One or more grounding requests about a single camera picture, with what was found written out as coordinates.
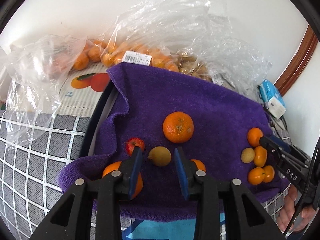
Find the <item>person's right hand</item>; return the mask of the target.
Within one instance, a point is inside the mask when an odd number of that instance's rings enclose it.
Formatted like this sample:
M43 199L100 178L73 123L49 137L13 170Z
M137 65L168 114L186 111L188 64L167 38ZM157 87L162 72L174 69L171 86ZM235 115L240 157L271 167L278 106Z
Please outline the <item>person's right hand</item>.
M279 229L284 232L286 227L288 226L292 216L295 213L295 201L298 197L298 191L293 186L290 185L289 192L284 198L284 206L281 208L280 213L277 217L277 223ZM314 218L317 212L313 209L313 207L308 206L305 207L301 212L302 221L299 224L294 225L294 232L302 231Z

